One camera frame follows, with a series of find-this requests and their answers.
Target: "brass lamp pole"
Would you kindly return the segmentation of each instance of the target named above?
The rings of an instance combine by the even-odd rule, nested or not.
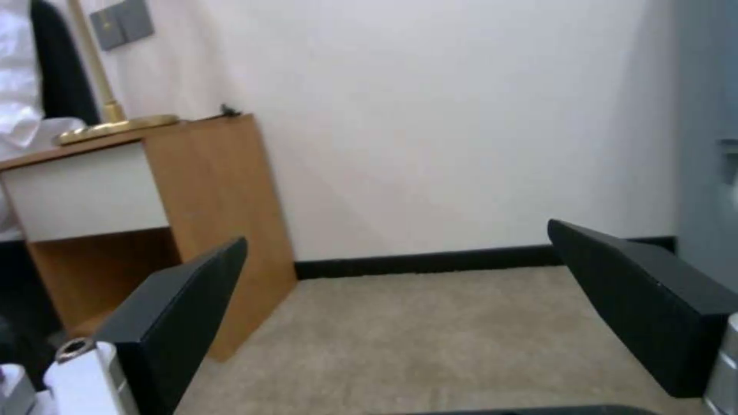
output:
[[[69,0],[69,9],[72,11],[72,15],[79,26],[82,48],[89,58],[92,78],[103,100],[103,118],[105,122],[96,126],[87,126],[63,133],[59,136],[59,143],[61,145],[68,145],[106,135],[137,130],[139,128],[166,126],[179,122],[179,117],[174,114],[152,115],[150,117],[133,118],[130,120],[125,117],[123,107],[115,99],[115,95],[113,95],[113,89],[110,87],[110,81],[105,74],[103,62],[100,60],[97,47],[92,40],[92,34],[87,27],[85,13],[82,10],[80,0]]]

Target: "brass lamp base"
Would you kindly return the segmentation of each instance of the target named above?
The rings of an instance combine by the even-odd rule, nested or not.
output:
[[[119,134],[126,131],[138,130],[141,128],[151,128],[160,126],[169,126],[179,122],[179,117],[174,114],[152,115],[150,117],[133,118],[131,120],[123,120],[117,123],[104,123],[96,126],[88,126],[68,131],[59,136],[60,145],[69,145],[79,143],[81,141],[92,140],[94,138],[104,137],[106,135]]]

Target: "bedside table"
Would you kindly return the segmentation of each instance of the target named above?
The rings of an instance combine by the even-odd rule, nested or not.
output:
[[[0,163],[0,180],[71,335],[93,333],[152,272],[235,236],[249,258],[212,357],[235,353],[297,283],[252,115],[30,154]]]

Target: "wall plate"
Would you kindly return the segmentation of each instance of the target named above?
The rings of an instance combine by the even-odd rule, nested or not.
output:
[[[92,13],[90,21],[102,50],[110,50],[127,43],[112,7]]]
[[[90,15],[97,42],[111,50],[154,34],[144,0],[125,0]]]

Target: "beige carpet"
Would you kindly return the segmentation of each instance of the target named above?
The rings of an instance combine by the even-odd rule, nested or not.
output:
[[[623,403],[663,392],[562,267],[304,281],[178,415],[386,414]]]

